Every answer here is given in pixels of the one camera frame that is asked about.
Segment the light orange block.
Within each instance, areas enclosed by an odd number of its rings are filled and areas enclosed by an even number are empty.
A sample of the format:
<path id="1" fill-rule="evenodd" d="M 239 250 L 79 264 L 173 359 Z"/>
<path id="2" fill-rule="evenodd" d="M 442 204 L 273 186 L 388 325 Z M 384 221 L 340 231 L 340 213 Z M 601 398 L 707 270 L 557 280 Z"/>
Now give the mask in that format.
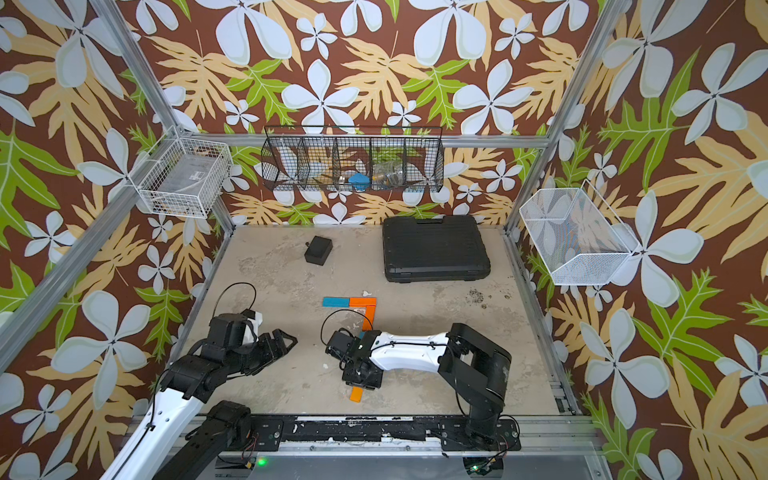
<path id="1" fill-rule="evenodd" d="M 349 396 L 349 400 L 355 403 L 360 403 L 362 400 L 364 390 L 361 387 L 353 387 Z"/>

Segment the red-orange block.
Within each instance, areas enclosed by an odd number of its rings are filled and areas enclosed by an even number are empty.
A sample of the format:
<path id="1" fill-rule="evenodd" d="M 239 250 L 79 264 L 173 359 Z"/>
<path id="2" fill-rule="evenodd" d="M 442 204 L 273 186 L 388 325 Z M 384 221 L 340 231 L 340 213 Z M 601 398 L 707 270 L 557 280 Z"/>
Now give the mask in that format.
<path id="1" fill-rule="evenodd" d="M 364 307 L 364 323 L 362 330 L 371 331 L 374 329 L 373 320 L 375 318 L 376 307 L 374 305 L 366 305 Z"/>

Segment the short orange block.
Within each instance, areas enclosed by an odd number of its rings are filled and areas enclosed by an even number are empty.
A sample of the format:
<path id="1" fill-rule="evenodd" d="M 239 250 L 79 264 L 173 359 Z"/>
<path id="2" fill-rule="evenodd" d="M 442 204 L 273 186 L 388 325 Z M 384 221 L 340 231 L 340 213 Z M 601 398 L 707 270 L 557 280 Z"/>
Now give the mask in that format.
<path id="1" fill-rule="evenodd" d="M 351 297 L 349 306 L 352 308 L 374 308 L 377 306 L 375 297 Z"/>

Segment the teal block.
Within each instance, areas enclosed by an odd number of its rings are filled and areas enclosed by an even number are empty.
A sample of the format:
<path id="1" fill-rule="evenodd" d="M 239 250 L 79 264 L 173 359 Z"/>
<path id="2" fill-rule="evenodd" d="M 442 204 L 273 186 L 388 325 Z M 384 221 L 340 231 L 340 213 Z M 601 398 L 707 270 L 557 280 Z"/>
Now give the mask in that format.
<path id="1" fill-rule="evenodd" d="M 322 306 L 324 308 L 349 308 L 350 299 L 348 297 L 324 297 Z"/>

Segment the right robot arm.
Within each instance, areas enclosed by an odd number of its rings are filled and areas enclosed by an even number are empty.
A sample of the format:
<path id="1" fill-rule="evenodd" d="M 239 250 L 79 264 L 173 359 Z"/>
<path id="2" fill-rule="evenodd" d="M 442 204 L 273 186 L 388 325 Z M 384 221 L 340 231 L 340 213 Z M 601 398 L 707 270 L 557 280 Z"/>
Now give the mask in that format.
<path id="1" fill-rule="evenodd" d="M 505 406 L 511 354 L 472 327 L 455 323 L 444 333 L 402 336 L 379 330 L 354 336 L 339 329 L 323 343 L 340 361 L 349 386 L 375 390 L 392 370 L 436 373 L 469 406 L 464 436 L 478 449 L 499 443 L 497 433 Z"/>

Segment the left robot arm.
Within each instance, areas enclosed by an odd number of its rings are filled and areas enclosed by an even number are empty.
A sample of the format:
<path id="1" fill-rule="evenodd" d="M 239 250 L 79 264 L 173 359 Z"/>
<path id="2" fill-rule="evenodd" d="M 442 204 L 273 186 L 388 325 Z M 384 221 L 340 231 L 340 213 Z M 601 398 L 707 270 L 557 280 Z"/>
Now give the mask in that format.
<path id="1" fill-rule="evenodd" d="M 162 376 L 136 431 L 102 475 L 104 479 L 195 479 L 225 450 L 253 438 L 251 410 L 232 401 L 211 408 L 173 457 L 172 447 L 215 390 L 239 375 L 253 376 L 286 356 L 298 339 L 276 329 L 249 344 L 247 321 L 214 327 Z"/>

